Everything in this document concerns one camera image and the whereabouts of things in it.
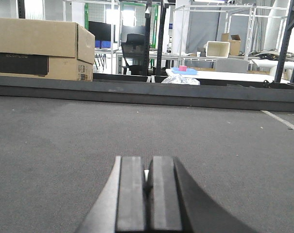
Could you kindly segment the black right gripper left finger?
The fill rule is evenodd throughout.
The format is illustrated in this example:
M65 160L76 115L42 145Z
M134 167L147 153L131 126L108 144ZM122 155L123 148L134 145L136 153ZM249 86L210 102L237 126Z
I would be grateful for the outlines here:
M109 178L77 233L142 233L146 230L142 160L117 156Z

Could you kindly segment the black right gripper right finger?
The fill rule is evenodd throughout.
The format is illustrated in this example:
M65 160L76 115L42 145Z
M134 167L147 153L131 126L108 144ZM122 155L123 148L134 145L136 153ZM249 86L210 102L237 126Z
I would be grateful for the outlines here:
M148 230L152 233L254 233L215 202L177 158L149 166Z

